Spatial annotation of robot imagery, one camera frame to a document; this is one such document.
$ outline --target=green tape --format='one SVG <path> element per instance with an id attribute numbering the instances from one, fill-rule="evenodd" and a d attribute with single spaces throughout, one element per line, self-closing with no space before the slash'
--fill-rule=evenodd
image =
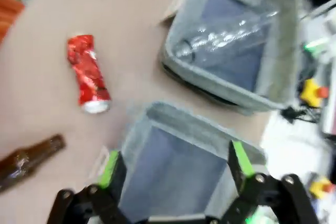
<path id="1" fill-rule="evenodd" d="M 110 153 L 110 157 L 104 169 L 104 173 L 101 175 L 100 181 L 98 183 L 102 188 L 107 188 L 111 183 L 114 168 L 118 160 L 118 155 L 119 155 L 118 151 L 112 151 Z"/>
<path id="2" fill-rule="evenodd" d="M 252 176 L 255 171 L 252 167 L 250 160 L 243 148 L 241 141 L 233 141 L 233 147 L 235 149 L 240 168 L 246 177 Z"/>

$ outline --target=orange fabric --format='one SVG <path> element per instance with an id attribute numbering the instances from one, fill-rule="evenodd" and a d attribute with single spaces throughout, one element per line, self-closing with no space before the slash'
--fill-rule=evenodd
<path id="1" fill-rule="evenodd" d="M 0 41 L 6 36 L 7 31 L 24 8 L 20 0 L 0 0 Z"/>

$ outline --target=table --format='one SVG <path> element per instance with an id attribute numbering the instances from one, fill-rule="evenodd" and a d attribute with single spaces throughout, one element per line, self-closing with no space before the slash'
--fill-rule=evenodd
<path id="1" fill-rule="evenodd" d="M 2 223 L 45 223 L 58 190 L 81 190 L 101 145 L 116 146 L 125 109 L 165 100 L 258 144 L 268 113 L 243 116 L 211 104 L 168 77 L 157 55 L 167 33 L 159 20 L 172 0 L 30 0 L 0 48 L 0 157 L 54 133 L 67 149 L 32 178 L 0 195 Z M 66 39 L 92 33 L 111 110 L 84 113 L 66 59 Z"/>

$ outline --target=crushed red can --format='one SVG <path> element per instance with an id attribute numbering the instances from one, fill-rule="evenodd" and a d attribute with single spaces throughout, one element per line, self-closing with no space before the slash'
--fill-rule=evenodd
<path id="1" fill-rule="evenodd" d="M 109 109 L 111 97 L 98 67 L 94 39 L 90 34 L 77 34 L 68 39 L 68 61 L 79 84 L 79 104 L 88 113 Z"/>

